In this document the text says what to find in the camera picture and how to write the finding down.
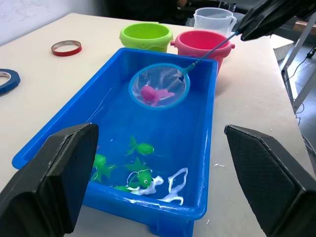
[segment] white wall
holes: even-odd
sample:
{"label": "white wall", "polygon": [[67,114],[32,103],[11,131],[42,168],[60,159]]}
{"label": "white wall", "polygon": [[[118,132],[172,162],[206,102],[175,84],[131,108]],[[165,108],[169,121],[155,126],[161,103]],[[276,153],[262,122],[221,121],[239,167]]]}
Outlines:
{"label": "white wall", "polygon": [[0,45],[70,12],[100,15],[101,0],[0,0]]}

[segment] black foam pad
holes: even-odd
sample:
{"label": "black foam pad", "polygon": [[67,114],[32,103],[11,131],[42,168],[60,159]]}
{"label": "black foam pad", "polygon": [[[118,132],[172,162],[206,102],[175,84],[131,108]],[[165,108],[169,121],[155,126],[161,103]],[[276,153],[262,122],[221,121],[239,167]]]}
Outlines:
{"label": "black foam pad", "polygon": [[76,225],[98,142],[84,123],[51,135],[0,193],[1,237],[61,237]]}
{"label": "black foam pad", "polygon": [[240,186],[268,237],[316,236],[316,181],[273,137],[227,125]]}

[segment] toy fish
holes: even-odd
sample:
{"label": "toy fish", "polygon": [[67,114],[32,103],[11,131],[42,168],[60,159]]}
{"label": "toy fish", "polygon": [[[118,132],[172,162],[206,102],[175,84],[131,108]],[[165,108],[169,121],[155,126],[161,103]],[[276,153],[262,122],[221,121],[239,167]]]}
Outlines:
{"label": "toy fish", "polygon": [[124,167],[133,172],[149,170],[149,167],[143,165],[139,158],[136,158],[136,161],[133,164],[126,164]]}
{"label": "toy fish", "polygon": [[116,186],[113,188],[127,193],[130,193],[132,191],[131,189],[128,189],[128,186]]}
{"label": "toy fish", "polygon": [[131,142],[129,146],[132,147],[132,149],[127,152],[126,156],[132,154],[134,150],[137,150],[137,152],[142,155],[149,155],[154,152],[154,147],[152,145],[147,143],[137,144],[134,136],[131,136],[130,140]]}
{"label": "toy fish", "polygon": [[157,106],[157,103],[162,100],[162,99],[167,99],[169,97],[172,97],[175,95],[173,92],[168,92],[167,89],[160,89],[160,90],[155,90],[151,86],[145,85],[141,89],[141,95],[144,99],[144,102],[146,104],[149,104],[153,102],[150,106],[155,107]]}
{"label": "toy fish", "polygon": [[121,190],[123,192],[130,193],[131,191],[142,187],[144,189],[148,188],[151,185],[152,181],[152,174],[150,171],[139,171],[137,175],[135,175],[130,182],[127,184],[127,186],[116,186],[114,187],[117,190]]}
{"label": "toy fish", "polygon": [[98,180],[102,182],[102,175],[105,175],[108,179],[110,178],[111,171],[117,168],[115,164],[106,165],[107,159],[105,156],[96,154],[93,162],[93,167],[96,168],[96,172],[93,174],[91,181]]}

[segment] green bucket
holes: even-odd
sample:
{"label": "green bucket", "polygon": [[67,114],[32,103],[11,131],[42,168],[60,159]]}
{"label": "green bucket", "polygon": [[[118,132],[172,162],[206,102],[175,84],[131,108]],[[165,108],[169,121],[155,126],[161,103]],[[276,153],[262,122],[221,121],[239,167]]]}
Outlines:
{"label": "green bucket", "polygon": [[138,23],[125,27],[119,39],[125,47],[167,52],[173,40],[172,32],[164,25],[156,23]]}

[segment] white table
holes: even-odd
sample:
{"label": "white table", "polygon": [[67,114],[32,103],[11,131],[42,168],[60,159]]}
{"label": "white table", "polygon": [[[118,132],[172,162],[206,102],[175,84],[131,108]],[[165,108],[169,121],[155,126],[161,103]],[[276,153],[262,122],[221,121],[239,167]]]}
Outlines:
{"label": "white table", "polygon": [[[13,156],[119,49],[121,29],[133,21],[70,14],[0,47],[0,68],[15,70],[20,85],[0,97],[0,190],[16,170]],[[176,37],[191,30],[169,26]],[[83,50],[56,57],[50,47],[79,40]],[[195,222],[195,237],[264,237],[240,188],[224,135],[226,124],[278,139],[314,176],[268,38],[241,42],[218,76],[213,118],[208,212]],[[176,53],[169,47],[168,52]],[[83,206],[72,237],[149,237],[145,225]]]}

